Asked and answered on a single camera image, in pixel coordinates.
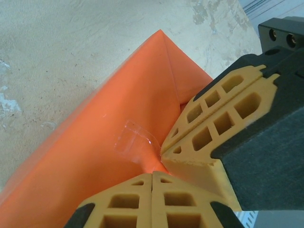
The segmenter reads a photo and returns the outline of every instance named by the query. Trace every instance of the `yellow gripper pad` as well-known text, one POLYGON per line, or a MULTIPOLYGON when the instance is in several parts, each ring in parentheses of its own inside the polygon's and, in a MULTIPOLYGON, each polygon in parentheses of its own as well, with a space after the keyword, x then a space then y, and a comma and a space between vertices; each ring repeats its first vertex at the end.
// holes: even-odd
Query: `yellow gripper pad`
POLYGON ((162 172, 83 201, 65 228, 243 228, 226 201, 162 172))
POLYGON ((164 166, 233 210, 303 210, 303 63, 303 48, 241 57, 186 105, 164 166))

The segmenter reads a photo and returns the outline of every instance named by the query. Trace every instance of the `orange fabric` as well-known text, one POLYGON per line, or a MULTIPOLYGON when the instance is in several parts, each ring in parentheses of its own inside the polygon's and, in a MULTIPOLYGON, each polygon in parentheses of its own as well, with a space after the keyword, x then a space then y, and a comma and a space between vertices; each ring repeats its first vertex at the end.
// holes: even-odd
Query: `orange fabric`
POLYGON ((63 227, 85 198, 145 172, 186 103, 211 78, 156 32, 16 170, 0 227, 63 227))

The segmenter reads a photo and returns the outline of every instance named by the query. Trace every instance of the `floor stain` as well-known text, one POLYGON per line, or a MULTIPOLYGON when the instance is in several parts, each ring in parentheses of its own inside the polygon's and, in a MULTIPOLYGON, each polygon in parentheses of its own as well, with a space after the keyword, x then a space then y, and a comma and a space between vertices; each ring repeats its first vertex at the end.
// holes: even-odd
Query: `floor stain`
POLYGON ((228 23, 228 27, 229 27, 230 34, 232 34, 233 30, 235 29, 235 26, 233 26, 231 23, 228 23))
POLYGON ((192 0, 192 3, 194 11, 193 22, 196 25, 200 25, 208 18, 207 9, 203 6, 202 0, 192 0))
POLYGON ((231 62, 235 61, 234 58, 230 57, 230 56, 224 56, 223 60, 226 61, 225 62, 225 66, 230 66, 231 62))
POLYGON ((7 113, 21 112, 19 104, 16 100, 6 99, 4 93, 0 93, 0 117, 4 117, 7 113))
POLYGON ((247 54, 249 54, 249 51, 246 49, 243 49, 243 53, 244 53, 244 55, 247 55, 247 54))
POLYGON ((45 121, 40 126, 41 127, 47 127, 51 130, 55 130, 57 128, 57 123, 55 123, 53 121, 45 121))
POLYGON ((229 10, 232 12, 233 18, 234 20, 237 22, 237 24, 240 25, 240 27, 247 31, 248 27, 250 27, 250 21, 248 19, 248 17, 240 17, 240 15, 238 14, 238 7, 241 7, 239 2, 237 0, 227 0, 228 5, 229 5, 229 10))
POLYGON ((193 22, 196 25, 204 23, 205 20, 210 17, 209 26, 212 29, 212 34, 216 34, 216 20, 214 18, 214 13, 218 10, 220 0, 217 1, 202 1, 202 0, 192 0, 192 7, 194 11, 193 22))

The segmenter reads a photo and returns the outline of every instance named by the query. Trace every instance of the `orange plastic bag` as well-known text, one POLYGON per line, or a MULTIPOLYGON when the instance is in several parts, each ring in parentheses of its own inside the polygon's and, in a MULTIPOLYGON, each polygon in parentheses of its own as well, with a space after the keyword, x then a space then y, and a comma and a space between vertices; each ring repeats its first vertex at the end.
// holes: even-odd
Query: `orange plastic bag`
POLYGON ((160 145, 211 80, 156 32, 16 170, 0 196, 0 227, 63 227, 83 199, 166 171, 160 145))

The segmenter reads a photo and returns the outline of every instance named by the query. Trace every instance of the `bolt hole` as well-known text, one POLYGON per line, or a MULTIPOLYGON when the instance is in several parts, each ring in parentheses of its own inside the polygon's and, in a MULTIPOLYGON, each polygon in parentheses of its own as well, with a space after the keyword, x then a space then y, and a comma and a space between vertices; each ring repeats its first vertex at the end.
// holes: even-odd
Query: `bolt hole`
POLYGON ((206 104, 208 106, 208 108, 210 108, 211 106, 213 106, 217 101, 219 101, 219 94, 217 93, 217 91, 214 91, 212 94, 210 94, 206 99, 206 104))
POLYGON ((136 228, 137 216, 106 215, 100 228, 136 228))
POLYGON ((167 214, 168 228, 203 228, 207 227, 200 214, 167 214))
POLYGON ((228 81, 226 81, 222 87, 225 90, 226 93, 230 92, 234 87, 238 86, 244 81, 243 77, 241 75, 233 76, 228 81))
POLYGON ((261 97, 256 93, 252 93, 237 103, 234 107, 240 117, 245 119, 247 116, 256 111, 256 109, 260 106, 260 103, 261 97))
POLYGON ((178 148, 176 148, 173 153, 181 153, 181 147, 179 146, 178 148))
POLYGON ((269 30, 269 37, 272 41, 276 40, 276 31, 274 31, 273 29, 269 30))
POLYGON ((228 131, 234 125, 234 123, 231 121, 229 114, 224 113, 216 121, 214 121, 214 125, 218 131, 218 134, 221 135, 228 131))
POLYGON ((119 194, 112 197, 109 208, 138 208, 139 195, 119 194))
POLYGON ((166 206, 196 206, 193 197, 188 193, 167 192, 164 198, 166 206))
POLYGON ((143 185, 143 181, 140 180, 140 181, 138 181, 138 182, 133 183, 132 185, 143 185))
POLYGON ((161 183, 172 183, 172 182, 167 179, 161 178, 161 183))
POLYGON ((176 136, 178 132, 179 132, 179 129, 176 128, 175 131, 174 131, 173 134, 172 134, 172 138, 173 138, 174 136, 176 136))
POLYGON ((195 108, 193 108, 187 115, 188 123, 191 123, 193 120, 198 118, 198 116, 200 114, 202 114, 202 112, 203 112, 203 110, 202 110, 200 104, 198 106, 196 106, 195 108))
POLYGON ((293 34, 288 34, 286 37, 287 44, 289 47, 294 48, 296 45, 295 36, 293 34))
POLYGON ((209 129, 206 127, 192 139, 193 148, 195 151, 199 151, 212 141, 209 129))

